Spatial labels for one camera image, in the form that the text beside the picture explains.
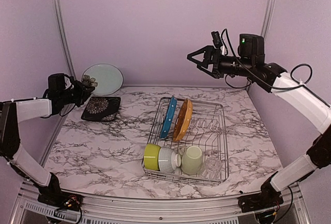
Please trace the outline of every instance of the yellow bowl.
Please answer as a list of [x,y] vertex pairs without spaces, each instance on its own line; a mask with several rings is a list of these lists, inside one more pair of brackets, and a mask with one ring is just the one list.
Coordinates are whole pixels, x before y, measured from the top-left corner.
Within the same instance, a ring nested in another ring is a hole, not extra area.
[[186,99],[178,114],[178,121],[174,128],[173,141],[178,142],[185,136],[191,122],[192,113],[193,104],[189,99]]
[[146,169],[158,171],[159,170],[159,152],[161,146],[154,144],[147,144],[144,152],[144,165]]

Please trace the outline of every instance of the mug handle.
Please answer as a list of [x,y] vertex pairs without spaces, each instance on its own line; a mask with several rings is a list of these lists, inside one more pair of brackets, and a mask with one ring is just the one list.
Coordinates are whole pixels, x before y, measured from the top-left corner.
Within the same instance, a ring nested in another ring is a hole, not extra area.
[[184,155],[186,148],[187,148],[187,146],[184,146],[184,145],[178,147],[178,153],[179,153],[181,156]]

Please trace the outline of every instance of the clear glass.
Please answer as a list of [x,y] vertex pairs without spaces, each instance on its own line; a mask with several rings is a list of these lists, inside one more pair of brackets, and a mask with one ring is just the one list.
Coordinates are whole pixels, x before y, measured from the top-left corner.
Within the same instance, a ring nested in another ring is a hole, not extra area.
[[205,179],[214,180],[220,178],[222,169],[221,160],[211,157],[206,159],[206,162],[202,165],[199,171],[199,176]]

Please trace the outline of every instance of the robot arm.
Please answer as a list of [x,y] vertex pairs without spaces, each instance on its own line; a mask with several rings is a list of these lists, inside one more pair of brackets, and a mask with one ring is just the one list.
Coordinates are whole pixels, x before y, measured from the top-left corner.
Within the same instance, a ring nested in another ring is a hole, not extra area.
[[[66,86],[65,77],[71,85]],[[24,99],[0,102],[0,156],[21,176],[31,180],[39,189],[38,201],[59,207],[69,195],[61,191],[58,178],[45,170],[30,156],[20,142],[19,123],[37,117],[59,114],[68,104],[80,106],[89,98],[94,87],[83,85],[65,74],[53,74],[48,78],[49,88],[44,99]],[[81,202],[75,195],[71,201]],[[72,204],[78,210],[79,204]]]
[[[229,46],[233,56],[225,56],[221,46],[225,46],[218,32],[212,32],[214,46],[206,46],[188,54],[187,58],[197,64],[197,68],[218,79],[224,74],[231,77],[246,77],[251,83],[258,84],[265,91],[272,93],[291,104],[303,116],[313,123],[321,134],[296,161],[276,172],[261,186],[261,193],[242,196],[239,206],[243,213],[273,207],[276,202],[283,203],[280,191],[294,182],[304,180],[317,168],[331,163],[331,109],[330,106],[313,94],[304,83],[298,83],[281,66],[264,63],[264,39],[261,36],[240,34],[238,53],[234,55],[231,43]],[[198,61],[194,56],[204,54]]]

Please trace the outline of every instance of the green mug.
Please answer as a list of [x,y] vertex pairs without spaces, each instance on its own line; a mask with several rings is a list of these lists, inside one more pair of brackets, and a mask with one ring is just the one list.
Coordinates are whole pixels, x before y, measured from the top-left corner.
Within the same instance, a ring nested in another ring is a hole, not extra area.
[[196,145],[180,146],[178,153],[182,155],[182,171],[188,175],[197,174],[203,162],[203,153],[200,147]]
[[146,169],[159,170],[159,152],[161,146],[155,144],[147,144],[144,152],[144,165]]

